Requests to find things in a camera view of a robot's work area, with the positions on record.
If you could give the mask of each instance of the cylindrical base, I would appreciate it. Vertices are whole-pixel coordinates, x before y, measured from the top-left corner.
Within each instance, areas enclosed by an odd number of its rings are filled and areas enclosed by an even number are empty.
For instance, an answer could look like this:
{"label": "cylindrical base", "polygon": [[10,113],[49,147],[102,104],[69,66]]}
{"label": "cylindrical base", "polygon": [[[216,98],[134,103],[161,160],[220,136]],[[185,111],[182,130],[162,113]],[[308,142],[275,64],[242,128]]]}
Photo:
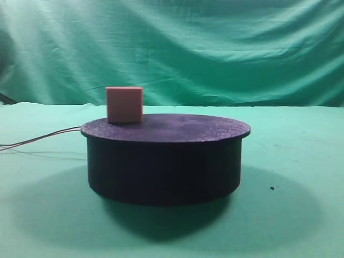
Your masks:
{"label": "cylindrical base", "polygon": [[240,184],[241,139],[125,142],[88,137],[88,181],[103,197],[149,206],[189,205]]}

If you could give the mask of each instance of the electrical wire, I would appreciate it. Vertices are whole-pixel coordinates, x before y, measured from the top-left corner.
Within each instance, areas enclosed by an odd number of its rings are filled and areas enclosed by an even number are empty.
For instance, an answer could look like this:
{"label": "electrical wire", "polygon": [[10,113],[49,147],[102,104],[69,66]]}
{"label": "electrical wire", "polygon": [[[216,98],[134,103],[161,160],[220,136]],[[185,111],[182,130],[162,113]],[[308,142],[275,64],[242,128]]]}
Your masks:
{"label": "electrical wire", "polygon": [[80,126],[75,126],[75,127],[71,127],[71,128],[67,128],[67,129],[58,130],[58,131],[55,131],[55,132],[52,132],[52,133],[49,133],[49,134],[45,134],[45,135],[42,135],[40,137],[36,137],[36,138],[30,139],[30,140],[20,141],[20,142],[17,142],[15,144],[0,144],[0,146],[13,146],[13,145],[17,145],[17,144],[23,144],[23,143],[26,143],[26,142],[29,142],[29,141],[40,140],[40,139],[46,138],[48,136],[54,135],[55,133],[64,132],[64,131],[67,131],[67,130],[73,130],[73,129],[77,129],[77,128],[80,128]]}
{"label": "electrical wire", "polygon": [[8,149],[15,148],[15,147],[19,147],[19,146],[22,146],[22,145],[25,145],[25,144],[30,144],[32,142],[35,142],[35,141],[38,141],[38,140],[41,140],[41,139],[44,139],[44,138],[47,138],[47,137],[55,136],[55,135],[58,135],[58,134],[61,134],[61,133],[77,132],[79,130],[80,130],[80,127],[72,127],[72,128],[68,128],[68,129],[64,129],[64,130],[59,130],[59,131],[56,131],[56,132],[53,132],[53,133],[49,133],[49,134],[46,134],[46,135],[43,135],[43,136],[40,136],[40,137],[36,137],[36,138],[30,139],[30,140],[18,142],[16,144],[0,145],[0,146],[9,146],[7,148],[0,149],[0,152],[6,151]]}

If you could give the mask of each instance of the green backdrop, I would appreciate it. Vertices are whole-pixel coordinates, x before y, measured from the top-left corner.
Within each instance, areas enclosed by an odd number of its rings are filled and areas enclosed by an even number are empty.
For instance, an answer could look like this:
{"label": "green backdrop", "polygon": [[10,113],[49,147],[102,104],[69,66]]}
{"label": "green backdrop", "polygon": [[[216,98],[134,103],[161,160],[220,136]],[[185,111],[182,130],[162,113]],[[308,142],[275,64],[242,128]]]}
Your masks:
{"label": "green backdrop", "polygon": [[343,0],[0,0],[0,93],[105,104],[344,105]]}

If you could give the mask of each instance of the foam block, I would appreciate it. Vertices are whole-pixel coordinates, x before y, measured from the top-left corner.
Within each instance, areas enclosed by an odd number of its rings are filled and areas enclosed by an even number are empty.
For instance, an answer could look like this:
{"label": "foam block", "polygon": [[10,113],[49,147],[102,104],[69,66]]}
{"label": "foam block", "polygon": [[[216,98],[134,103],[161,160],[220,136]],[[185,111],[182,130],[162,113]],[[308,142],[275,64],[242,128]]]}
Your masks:
{"label": "foam block", "polygon": [[142,122],[142,87],[107,87],[106,100],[109,124]]}

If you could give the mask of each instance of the pink cube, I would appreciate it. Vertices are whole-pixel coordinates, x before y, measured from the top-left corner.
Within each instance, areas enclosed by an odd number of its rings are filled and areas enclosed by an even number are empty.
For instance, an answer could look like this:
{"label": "pink cube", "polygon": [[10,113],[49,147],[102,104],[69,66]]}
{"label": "pink cube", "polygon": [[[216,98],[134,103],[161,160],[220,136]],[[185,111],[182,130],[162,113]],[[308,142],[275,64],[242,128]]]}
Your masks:
{"label": "pink cube", "polygon": [[106,100],[108,123],[142,122],[142,87],[107,87]]}

